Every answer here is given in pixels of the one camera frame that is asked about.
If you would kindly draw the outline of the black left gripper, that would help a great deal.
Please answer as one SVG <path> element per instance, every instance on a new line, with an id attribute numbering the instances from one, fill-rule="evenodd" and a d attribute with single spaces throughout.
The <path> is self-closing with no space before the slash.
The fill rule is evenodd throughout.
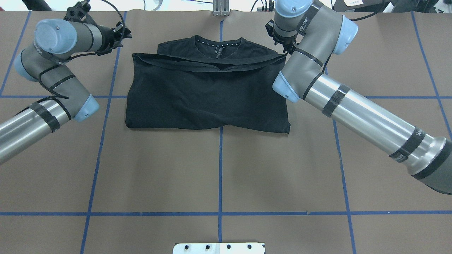
<path id="1" fill-rule="evenodd" d="M 118 22 L 115 28 L 101 27 L 101 35 L 101 53 L 109 53 L 113 49 L 121 48 L 123 46 L 121 40 L 132 38 L 131 31 L 123 22 Z"/>

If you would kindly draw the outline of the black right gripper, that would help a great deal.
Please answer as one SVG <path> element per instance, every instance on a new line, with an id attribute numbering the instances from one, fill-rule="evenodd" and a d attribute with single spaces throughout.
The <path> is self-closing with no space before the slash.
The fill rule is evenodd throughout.
<path id="1" fill-rule="evenodd" d="M 273 20 L 270 20 L 265 24 L 265 29 L 268 36 L 273 39 L 274 45 L 281 44 L 284 48 L 284 53 L 289 53 L 291 55 L 294 53 L 297 46 L 297 32 L 282 30 Z"/>

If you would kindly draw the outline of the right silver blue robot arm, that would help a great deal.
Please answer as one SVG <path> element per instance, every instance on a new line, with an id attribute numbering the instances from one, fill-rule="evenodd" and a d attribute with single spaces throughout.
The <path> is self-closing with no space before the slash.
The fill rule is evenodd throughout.
<path id="1" fill-rule="evenodd" d="M 265 27 L 290 54 L 273 82 L 276 93 L 292 103 L 305 100 L 405 165 L 427 187 L 452 193 L 450 140 L 428 135 L 323 72 L 329 57 L 355 38 L 354 21 L 318 0 L 277 0 L 274 20 Z"/>

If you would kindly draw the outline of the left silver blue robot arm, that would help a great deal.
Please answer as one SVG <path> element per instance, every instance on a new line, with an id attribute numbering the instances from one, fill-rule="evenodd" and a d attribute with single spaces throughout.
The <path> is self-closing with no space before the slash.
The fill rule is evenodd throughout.
<path id="1" fill-rule="evenodd" d="M 14 60 L 16 72 L 37 82 L 50 96 L 37 100 L 1 124 L 1 163 L 5 163 L 66 122 L 82 122 L 100 105 L 66 65 L 75 53 L 108 54 L 131 38 L 123 22 L 108 28 L 63 19 L 39 21 L 34 41 Z"/>

